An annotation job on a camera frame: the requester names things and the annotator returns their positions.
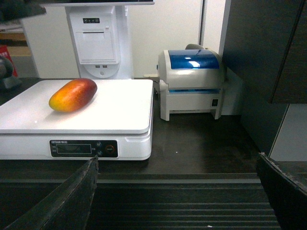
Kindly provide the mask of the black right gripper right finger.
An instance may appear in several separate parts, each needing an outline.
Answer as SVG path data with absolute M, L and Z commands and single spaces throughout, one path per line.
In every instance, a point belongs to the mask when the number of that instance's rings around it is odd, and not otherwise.
M 307 180 L 265 153 L 259 153 L 256 172 L 281 229 L 305 230 Z

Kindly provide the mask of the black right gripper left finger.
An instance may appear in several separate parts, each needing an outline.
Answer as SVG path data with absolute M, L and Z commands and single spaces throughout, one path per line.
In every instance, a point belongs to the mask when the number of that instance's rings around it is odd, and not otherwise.
M 98 156 L 81 166 L 60 186 L 6 230 L 84 230 L 97 188 Z

